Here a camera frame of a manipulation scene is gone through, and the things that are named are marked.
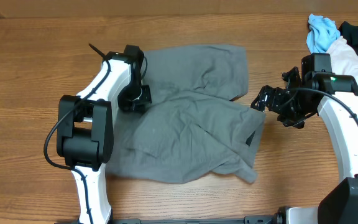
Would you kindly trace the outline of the grey shorts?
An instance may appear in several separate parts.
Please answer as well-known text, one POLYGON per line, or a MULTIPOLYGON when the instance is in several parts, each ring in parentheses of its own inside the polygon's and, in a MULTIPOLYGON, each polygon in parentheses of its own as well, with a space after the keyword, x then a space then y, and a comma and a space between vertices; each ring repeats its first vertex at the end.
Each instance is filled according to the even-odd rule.
POLYGON ((236 103, 248 92, 246 50, 227 44, 146 52, 152 103, 119 112, 106 172, 184 184, 208 172, 257 179, 265 115, 236 103))

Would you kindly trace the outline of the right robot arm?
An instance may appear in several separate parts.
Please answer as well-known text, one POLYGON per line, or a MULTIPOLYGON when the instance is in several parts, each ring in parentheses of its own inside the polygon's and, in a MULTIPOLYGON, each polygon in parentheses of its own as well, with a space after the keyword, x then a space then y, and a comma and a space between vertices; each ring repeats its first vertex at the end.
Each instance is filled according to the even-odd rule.
POLYGON ((272 223, 358 223, 358 85, 332 71, 329 54, 305 56, 301 67, 283 73, 285 88, 263 86, 251 107, 273 111, 286 127, 301 129, 318 115, 328 130, 339 184, 317 207, 282 207, 272 223))

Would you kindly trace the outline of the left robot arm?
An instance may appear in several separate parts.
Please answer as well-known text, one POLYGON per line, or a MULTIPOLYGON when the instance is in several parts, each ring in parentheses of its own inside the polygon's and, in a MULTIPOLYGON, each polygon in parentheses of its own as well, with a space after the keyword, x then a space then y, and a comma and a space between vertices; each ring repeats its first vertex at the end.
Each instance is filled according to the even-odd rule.
POLYGON ((152 102, 149 86, 142 83, 147 59, 138 46, 99 55, 100 72, 77 95, 60 98, 58 121, 52 129, 57 135, 57 154, 76 181, 77 223, 112 223, 106 164, 113 150, 117 112, 143 112, 152 102))

